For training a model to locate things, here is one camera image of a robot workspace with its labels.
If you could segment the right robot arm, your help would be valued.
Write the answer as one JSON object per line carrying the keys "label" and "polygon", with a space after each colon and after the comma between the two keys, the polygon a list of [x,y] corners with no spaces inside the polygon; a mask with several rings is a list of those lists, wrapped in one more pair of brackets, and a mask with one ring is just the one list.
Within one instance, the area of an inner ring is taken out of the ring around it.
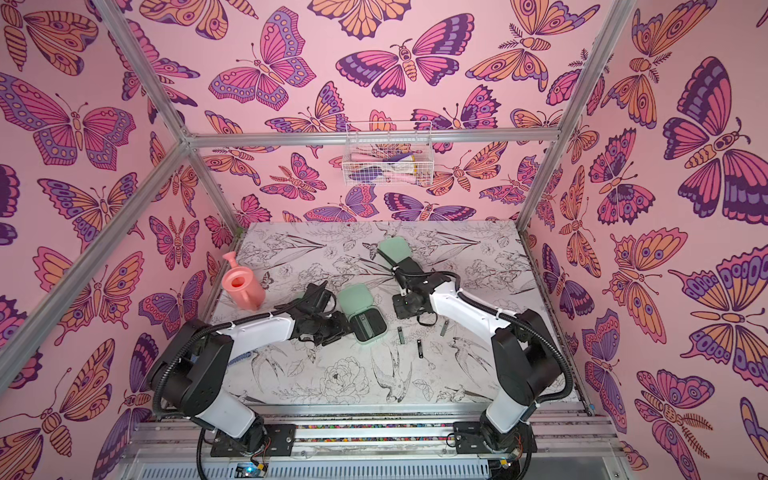
{"label": "right robot arm", "polygon": [[458,274],[423,270],[408,246],[380,246],[377,253],[400,287],[393,297],[398,318],[442,316],[489,342],[499,392],[479,424],[491,449],[499,450],[520,433],[541,405],[572,394],[573,372],[539,313],[512,312],[484,302],[463,288]]}

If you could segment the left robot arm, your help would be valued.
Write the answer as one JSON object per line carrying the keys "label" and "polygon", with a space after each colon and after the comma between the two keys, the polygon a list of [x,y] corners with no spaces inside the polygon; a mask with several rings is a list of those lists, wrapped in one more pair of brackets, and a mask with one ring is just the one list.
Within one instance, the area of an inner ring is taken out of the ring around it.
{"label": "left robot arm", "polygon": [[186,419],[218,431],[254,451],[266,436],[262,417],[226,391],[229,364],[263,347],[289,340],[330,345],[352,333],[349,320],[325,283],[266,313],[220,324],[184,325],[146,377],[156,419]]}

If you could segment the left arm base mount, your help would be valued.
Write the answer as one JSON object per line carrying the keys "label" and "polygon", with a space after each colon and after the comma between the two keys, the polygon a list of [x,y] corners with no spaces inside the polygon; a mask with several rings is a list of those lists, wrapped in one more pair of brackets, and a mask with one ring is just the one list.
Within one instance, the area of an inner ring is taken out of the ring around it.
{"label": "left arm base mount", "polygon": [[218,431],[210,455],[218,457],[289,457],[295,445],[296,424],[258,424],[241,438]]}

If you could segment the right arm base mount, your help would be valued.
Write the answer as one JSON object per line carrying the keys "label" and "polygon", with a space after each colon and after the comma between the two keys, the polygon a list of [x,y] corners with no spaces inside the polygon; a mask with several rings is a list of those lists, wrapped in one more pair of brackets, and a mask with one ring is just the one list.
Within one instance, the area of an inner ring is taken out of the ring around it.
{"label": "right arm base mount", "polygon": [[526,423],[518,423],[508,432],[501,433],[488,421],[454,422],[447,443],[459,454],[518,456],[538,451],[533,430]]}

